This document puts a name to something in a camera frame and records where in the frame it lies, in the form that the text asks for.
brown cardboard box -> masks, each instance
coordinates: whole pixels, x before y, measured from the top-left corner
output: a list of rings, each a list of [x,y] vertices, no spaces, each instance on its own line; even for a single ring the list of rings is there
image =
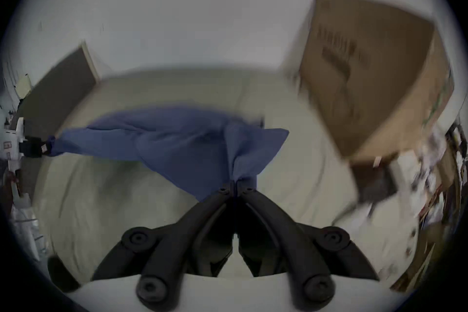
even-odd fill
[[[434,24],[366,0],[315,0],[300,73],[352,161],[414,148],[453,92]]]

label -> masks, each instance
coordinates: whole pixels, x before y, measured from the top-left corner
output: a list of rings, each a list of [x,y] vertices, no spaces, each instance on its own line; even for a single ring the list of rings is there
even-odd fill
[[[340,32],[333,31],[330,28],[319,24],[317,31],[317,39],[324,41],[328,46],[347,58],[355,58],[362,67],[369,68],[369,59],[362,49],[358,48],[355,40],[349,39],[340,34]]]

dark panel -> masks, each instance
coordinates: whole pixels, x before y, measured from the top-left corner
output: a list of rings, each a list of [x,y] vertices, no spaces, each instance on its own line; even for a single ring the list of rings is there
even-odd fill
[[[24,117],[25,135],[42,139],[54,135],[95,84],[94,75],[80,47],[34,86],[18,107],[10,128],[16,128],[18,117]],[[40,158],[24,158],[21,163],[21,188],[31,199],[41,163]]]

clutter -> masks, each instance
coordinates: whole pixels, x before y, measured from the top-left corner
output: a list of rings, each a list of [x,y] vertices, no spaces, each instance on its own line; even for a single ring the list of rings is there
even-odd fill
[[[424,139],[418,149],[423,170],[431,169],[442,159],[447,149],[447,141],[437,126],[434,126],[430,135]]]
[[[430,192],[430,194],[434,194],[436,191],[437,186],[437,179],[436,175],[433,172],[430,172],[426,179],[426,189]]]
[[[453,92],[434,23],[367,0],[315,0],[300,74],[352,162],[414,149]]]
[[[50,155],[69,152],[141,161],[201,201],[231,180],[258,175],[288,134],[205,109],[149,107],[66,129],[51,140]]]
[[[442,221],[444,216],[444,196],[439,194],[439,201],[435,204],[428,212],[424,226],[435,224],[436,222]]]
[[[419,231],[418,244],[413,261],[403,275],[391,287],[399,292],[411,292],[427,276],[431,266],[440,258],[445,246],[447,226],[441,222],[426,225]]]

blue cloth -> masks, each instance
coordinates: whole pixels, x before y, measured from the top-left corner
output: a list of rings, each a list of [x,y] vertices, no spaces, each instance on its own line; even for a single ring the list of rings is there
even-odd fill
[[[224,183],[259,174],[288,134],[211,110],[150,107],[66,129],[52,141],[50,155],[70,152],[141,161],[201,201]]]

